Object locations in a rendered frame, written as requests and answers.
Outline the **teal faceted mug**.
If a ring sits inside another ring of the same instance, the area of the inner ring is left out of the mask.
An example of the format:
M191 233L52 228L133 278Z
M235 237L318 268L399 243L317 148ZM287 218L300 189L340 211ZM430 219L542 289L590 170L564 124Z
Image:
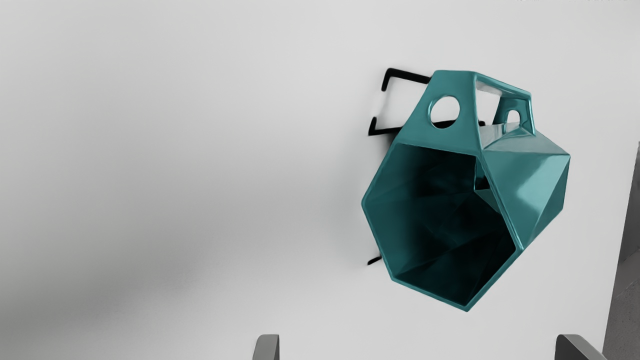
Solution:
M391 280L468 312L560 214L570 155L537 131L530 92L476 71L423 76L361 207Z

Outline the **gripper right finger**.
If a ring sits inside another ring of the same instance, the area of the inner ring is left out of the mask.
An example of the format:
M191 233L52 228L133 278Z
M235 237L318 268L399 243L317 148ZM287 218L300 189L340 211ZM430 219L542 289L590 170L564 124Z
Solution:
M560 334L555 343L555 360L607 360L578 334Z

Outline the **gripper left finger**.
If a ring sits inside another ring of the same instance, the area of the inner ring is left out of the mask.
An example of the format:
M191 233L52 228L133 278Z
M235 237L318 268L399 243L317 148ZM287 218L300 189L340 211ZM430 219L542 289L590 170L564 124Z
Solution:
M254 347L253 360L281 360L280 336L276 333L259 335Z

